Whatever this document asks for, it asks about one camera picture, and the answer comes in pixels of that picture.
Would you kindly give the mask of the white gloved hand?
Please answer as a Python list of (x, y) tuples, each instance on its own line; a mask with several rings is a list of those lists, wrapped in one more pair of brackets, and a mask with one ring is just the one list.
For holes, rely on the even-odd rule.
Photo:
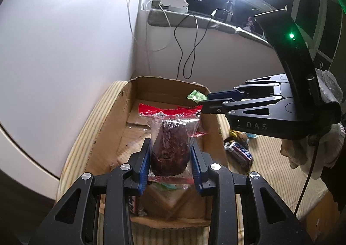
[[(333, 124), (331, 130), (319, 140), (316, 160), (312, 169), (311, 178), (317, 180), (321, 177), (324, 167), (332, 168), (340, 157), (345, 141), (345, 128), (339, 124)], [(302, 140), (282, 139), (280, 153), (287, 157), (290, 167), (301, 170), (308, 175), (314, 155), (315, 146), (308, 144), (308, 137)]]

